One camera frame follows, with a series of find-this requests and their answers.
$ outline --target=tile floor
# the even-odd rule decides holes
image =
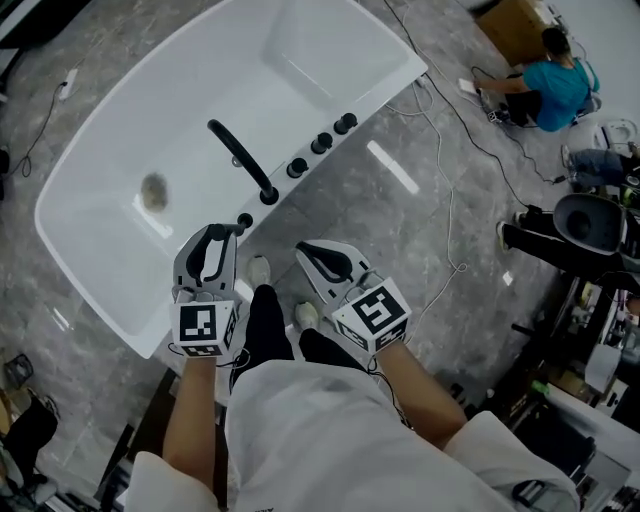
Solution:
[[[32,385],[58,403],[62,421],[42,451],[39,468],[62,486],[91,495],[126,421],[139,420],[163,371],[161,352],[142,360],[126,347],[58,269],[36,234],[38,194],[66,144],[104,95],[158,43],[216,0],[91,2],[53,41],[28,52],[9,81],[10,102],[0,116],[0,140],[17,160],[39,131],[52,93],[79,67],[72,96],[57,104],[33,154],[28,179],[16,174],[0,205],[0,345],[26,353]],[[506,63],[455,0],[391,0],[416,43],[452,82],[478,65],[496,75]],[[382,0],[362,0],[400,37]],[[455,94],[434,70],[438,88],[459,110],[479,144],[501,158],[514,189],[527,203],[550,208],[566,193],[543,184],[531,162],[484,114]],[[430,104],[419,89],[423,106]],[[455,187],[451,258],[467,263],[424,316],[411,343],[432,372],[482,394],[504,372],[525,341],[510,331],[527,325],[555,270],[517,252],[503,254],[495,224],[518,209],[495,160],[476,150],[452,110],[430,87],[430,118],[442,135],[441,166]],[[390,104],[418,110],[411,88]],[[561,173],[564,134],[512,132],[549,177]],[[420,187],[412,195],[367,149],[376,141]],[[449,189],[436,165],[438,135],[422,116],[383,108],[282,201],[240,250],[239,268],[255,253],[269,257],[285,314],[313,298],[293,247],[302,239],[347,241],[384,274],[393,276],[414,319],[447,281]],[[514,280],[506,286],[502,276]]]

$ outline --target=bathtub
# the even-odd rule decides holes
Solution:
[[[160,44],[89,116],[38,198],[37,231],[84,299],[150,357],[170,329],[173,259],[186,240],[245,212],[255,229],[278,204],[260,201],[207,122],[244,145],[281,201],[353,133],[334,132],[341,116],[362,124],[425,71],[351,0],[224,1]],[[310,144],[321,132],[333,147],[317,155]],[[292,179],[297,157],[309,170]],[[140,192],[151,173],[167,183],[158,213]]]

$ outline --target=white shirt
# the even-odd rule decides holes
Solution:
[[[527,480],[551,485],[550,510],[579,510],[571,480],[492,414],[473,418],[442,452],[402,425],[371,377],[350,368],[270,361],[245,372],[226,434],[237,512],[513,512],[522,506],[511,491]],[[218,509],[202,483],[141,453],[126,510]]]

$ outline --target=person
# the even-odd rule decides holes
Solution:
[[[569,182],[582,188],[604,185],[620,186],[627,176],[640,176],[640,148],[630,142],[631,156],[615,151],[584,149],[572,153],[562,146],[562,163],[569,171]]]
[[[255,289],[246,330],[249,364],[234,370],[227,411],[229,456],[243,512],[418,510],[513,512],[514,487],[540,480],[555,505],[577,511],[571,480],[529,452],[489,412],[461,407],[396,341],[376,354],[412,425],[365,369],[318,333],[309,303],[295,361],[267,260],[249,263]],[[136,457],[127,512],[217,510],[215,359],[189,359],[163,457]]]
[[[476,89],[505,94],[509,117],[516,125],[525,126],[529,116],[542,130],[555,132],[573,121],[591,93],[600,90],[600,81],[590,64],[592,79],[582,62],[571,55],[569,41],[559,28],[542,32],[542,43],[548,61],[531,64],[523,75],[478,79],[474,84]]]
[[[605,256],[564,240],[552,212],[518,212],[514,224],[498,222],[498,243],[506,252],[519,249],[571,275],[600,286],[612,286],[640,295],[640,284],[626,271],[622,256]]]

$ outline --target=floor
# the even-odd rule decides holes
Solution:
[[[79,67],[72,96],[53,110],[32,153],[28,179],[7,184],[0,205],[0,344],[7,356],[26,353],[35,368],[32,385],[51,395],[61,422],[42,450],[38,467],[62,486],[91,495],[127,421],[139,420],[166,353],[142,360],[85,304],[36,234],[38,194],[66,144],[104,95],[152,48],[216,0],[94,0],[46,46],[25,55],[9,81],[0,140],[17,160],[37,135],[56,85]],[[456,82],[478,65],[496,75],[507,65],[471,16],[455,0],[391,0],[416,43]],[[398,35],[404,34],[383,0],[362,0]],[[431,77],[465,119],[476,141],[502,160],[509,181],[526,203],[551,208],[566,193],[533,173],[521,150],[490,125],[476,107],[455,94],[435,70]],[[424,106],[426,92],[419,89]],[[555,270],[527,255],[502,253],[496,222],[518,203],[495,160],[475,149],[462,124],[433,88],[429,116],[442,134],[442,169],[455,186],[451,258],[467,263],[424,316],[411,343],[420,361],[445,381],[457,380],[482,394],[514,360],[524,339],[512,322],[530,323]],[[390,104],[418,110],[411,88]],[[561,174],[559,146],[565,134],[513,132],[548,177]],[[408,193],[367,149],[375,140],[413,178]],[[403,117],[383,108],[281,202],[240,250],[240,267],[253,254],[269,257],[285,314],[313,293],[294,262],[303,239],[347,241],[393,276],[417,319],[441,290],[447,261],[450,193],[436,166],[438,136],[423,116]],[[505,272],[513,277],[507,286]]]

